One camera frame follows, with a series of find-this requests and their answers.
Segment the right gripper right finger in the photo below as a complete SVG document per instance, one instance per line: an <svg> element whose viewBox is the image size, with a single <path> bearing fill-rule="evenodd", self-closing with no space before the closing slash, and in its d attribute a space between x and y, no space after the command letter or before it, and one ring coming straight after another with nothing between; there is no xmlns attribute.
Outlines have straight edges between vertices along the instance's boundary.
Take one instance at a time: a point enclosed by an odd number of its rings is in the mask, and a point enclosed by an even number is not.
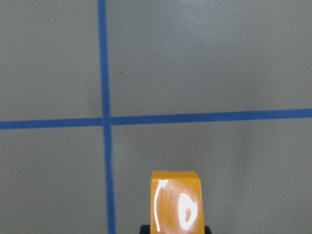
<svg viewBox="0 0 312 234"><path fill-rule="evenodd" d="M204 227L205 234L211 234L211 230L208 226Z"/></svg>

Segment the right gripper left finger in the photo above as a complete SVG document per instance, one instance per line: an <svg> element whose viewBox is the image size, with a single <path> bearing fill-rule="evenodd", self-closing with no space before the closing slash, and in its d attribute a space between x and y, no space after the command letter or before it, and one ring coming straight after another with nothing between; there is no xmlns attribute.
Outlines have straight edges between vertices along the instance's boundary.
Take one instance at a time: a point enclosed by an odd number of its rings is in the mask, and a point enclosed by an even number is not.
<svg viewBox="0 0 312 234"><path fill-rule="evenodd" d="M139 234L150 234L150 225L141 225Z"/></svg>

